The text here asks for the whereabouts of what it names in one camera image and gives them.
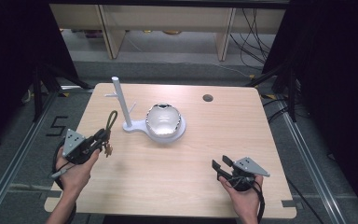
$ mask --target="table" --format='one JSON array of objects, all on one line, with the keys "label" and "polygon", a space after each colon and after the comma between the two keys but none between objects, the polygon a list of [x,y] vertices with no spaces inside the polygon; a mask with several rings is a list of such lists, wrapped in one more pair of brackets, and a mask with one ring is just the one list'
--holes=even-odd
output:
[{"label": "table", "polygon": [[[175,106],[186,118],[186,131],[177,141],[161,145],[144,133],[125,133],[124,116],[111,83],[98,84],[79,123],[86,136],[103,128],[111,110],[118,111],[113,126],[111,157],[95,163],[88,185],[78,198],[77,212],[167,217],[236,217],[230,198],[216,180],[212,160],[222,164],[252,158],[271,177],[265,177],[264,218],[293,218],[294,207],[283,207],[292,196],[285,180],[263,106],[254,88],[121,84],[131,119],[144,119],[157,103]],[[203,100],[205,94],[213,97]],[[59,190],[54,184],[52,190]],[[48,198],[53,210],[59,198]]]}]

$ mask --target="gray carpet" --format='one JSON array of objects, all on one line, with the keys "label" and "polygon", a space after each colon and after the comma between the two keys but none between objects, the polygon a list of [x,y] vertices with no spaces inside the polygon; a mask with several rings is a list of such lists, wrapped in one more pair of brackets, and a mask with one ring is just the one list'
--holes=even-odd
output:
[{"label": "gray carpet", "polygon": [[[183,85],[243,86],[251,79],[249,75],[260,76],[260,70],[245,66],[200,65],[190,63],[80,63],[76,62],[80,79],[95,85],[100,82],[111,82],[112,76],[120,78],[122,83],[159,83]],[[62,85],[73,85],[59,79]],[[270,87],[273,78],[260,84],[260,94],[272,93]],[[44,223],[48,212],[44,210],[47,190],[52,184],[48,178],[54,150],[61,140],[60,136],[47,136],[60,133],[60,128],[51,128],[57,117],[56,125],[75,129],[81,119],[90,93],[70,93],[68,97],[58,97],[49,110],[44,124],[38,133],[32,148],[16,175],[12,187],[0,206],[0,223]],[[265,106],[269,117],[280,108],[278,103]],[[337,197],[340,208],[348,223],[358,223],[358,200],[351,190],[337,164],[327,158],[328,149],[315,128],[312,119],[307,115],[303,105],[296,106],[297,125],[312,151],[312,155],[323,171],[328,186]],[[0,177],[8,167],[22,139],[26,135],[34,118],[34,104],[19,107],[11,122],[0,134]],[[324,223],[331,223],[324,204],[310,178],[308,170],[296,148],[283,117],[270,123],[283,169],[287,177],[305,196]],[[318,223],[318,219],[298,193],[291,188],[297,203],[297,216],[291,220],[263,219],[262,223]],[[77,214],[74,223],[103,223],[103,215]]]}]

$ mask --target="floor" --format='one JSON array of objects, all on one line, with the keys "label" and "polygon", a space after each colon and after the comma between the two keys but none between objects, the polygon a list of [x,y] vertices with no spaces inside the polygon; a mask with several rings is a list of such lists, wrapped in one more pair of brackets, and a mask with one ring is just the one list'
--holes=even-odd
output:
[{"label": "floor", "polygon": [[[209,33],[183,32],[179,35],[167,35],[161,31],[128,31],[118,57],[114,60],[109,59],[101,38],[86,38],[83,32],[71,30],[63,30],[62,35],[77,69],[81,70],[78,71],[79,74],[86,80],[89,78],[91,82],[97,79],[92,79],[91,77],[94,75],[88,73],[88,67],[82,67],[81,64],[105,63],[120,66],[121,64],[133,63],[138,65],[134,65],[132,69],[139,68],[136,71],[139,73],[144,71],[142,64],[168,64],[177,69],[180,69],[181,65],[184,64],[207,65],[215,69],[233,72],[247,78],[247,80],[252,78],[252,74],[244,72],[244,70],[241,70],[242,68],[254,69],[254,71],[258,71],[255,74],[259,75],[263,65],[255,58],[241,53],[233,39],[229,42],[226,60],[219,62],[213,34]],[[243,43],[243,37],[246,38],[246,35],[233,34],[233,38],[240,45]],[[260,38],[264,44],[271,46],[274,35],[260,35]],[[258,43],[252,36],[248,40],[252,46],[258,47]],[[259,49],[249,46],[246,48],[263,59]],[[272,81],[273,79],[257,87],[262,95],[263,103],[271,102],[269,96],[273,94],[270,90]],[[43,138],[35,137],[33,139],[33,149],[24,152],[24,159],[19,162],[19,170],[14,174],[13,179],[9,180],[10,187],[7,195],[0,202],[0,223],[42,223],[47,218],[48,213],[44,211],[43,206],[52,180],[48,178],[51,153],[46,151],[45,148],[46,146],[54,146],[54,142],[58,141],[60,135],[50,136],[48,142],[46,136],[60,129],[60,122],[63,118],[57,118],[58,115],[70,117],[65,125],[75,127],[81,118],[82,110],[71,109],[68,113],[67,108],[85,108],[89,98],[89,93],[79,93],[72,94],[71,97],[67,98],[59,96],[52,103],[51,111],[46,115],[44,123],[41,124],[42,127],[38,130],[38,134],[43,135]],[[318,135],[306,108],[302,105],[296,107],[298,120],[296,124],[293,124],[287,114],[278,113],[280,116],[272,117],[284,106],[284,103],[276,102],[266,105],[265,111],[266,116],[271,119],[270,129],[281,156],[283,169],[286,175],[290,176],[291,182],[295,183],[291,186],[291,191],[296,202],[297,217],[293,220],[263,220],[262,223],[318,222],[319,220],[309,209],[307,203],[310,203],[324,223],[358,223],[356,195],[352,192],[351,186],[346,182],[339,167],[334,163],[334,158],[327,156],[328,149],[325,147],[323,139]],[[29,136],[28,130],[35,128],[31,122],[33,113],[32,101],[24,104],[0,136],[2,140],[0,146],[1,182],[2,176],[10,172],[7,167],[12,165],[12,159],[20,153],[18,148],[21,148],[23,140]],[[56,124],[58,129],[52,131],[50,124]],[[306,139],[304,142],[293,140],[297,131],[301,134],[302,139]],[[322,179],[315,177],[310,169],[316,169],[322,175]],[[331,198],[324,199],[321,190],[331,193]],[[329,208],[329,203],[337,203],[339,210],[335,211]],[[332,211],[342,214],[337,217],[337,214],[331,214]],[[103,215],[78,214],[74,223],[103,223],[104,220],[106,219]],[[124,219],[116,217],[115,223],[130,223],[129,221],[120,222],[120,220]]]}]

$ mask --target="wooden desk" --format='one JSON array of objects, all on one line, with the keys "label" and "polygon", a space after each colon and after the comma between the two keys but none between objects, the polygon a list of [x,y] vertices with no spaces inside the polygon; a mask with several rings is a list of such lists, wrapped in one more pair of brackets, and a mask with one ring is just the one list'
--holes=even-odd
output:
[{"label": "wooden desk", "polygon": [[[122,84],[127,106],[136,106],[132,119],[144,119],[156,103],[174,105],[186,118],[181,139],[160,145],[144,133],[125,133],[124,116],[111,83],[99,84],[77,128],[86,136],[106,125],[111,110],[118,111],[111,157],[95,163],[88,185],[77,200],[77,212],[170,217],[236,217],[230,198],[216,180],[212,160],[222,155],[238,160],[251,157],[271,177],[264,180],[264,218],[293,218],[294,207],[280,158],[258,92],[253,88]],[[204,94],[213,100],[205,102]],[[52,211],[58,198],[48,198]]]}]

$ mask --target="bowl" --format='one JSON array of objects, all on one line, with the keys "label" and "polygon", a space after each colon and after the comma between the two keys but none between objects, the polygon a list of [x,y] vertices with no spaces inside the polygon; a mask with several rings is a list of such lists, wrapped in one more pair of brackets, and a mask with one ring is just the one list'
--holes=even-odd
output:
[{"label": "bowl", "polygon": [[156,137],[167,138],[175,136],[180,125],[181,115],[172,105],[153,105],[147,112],[146,127]]}]

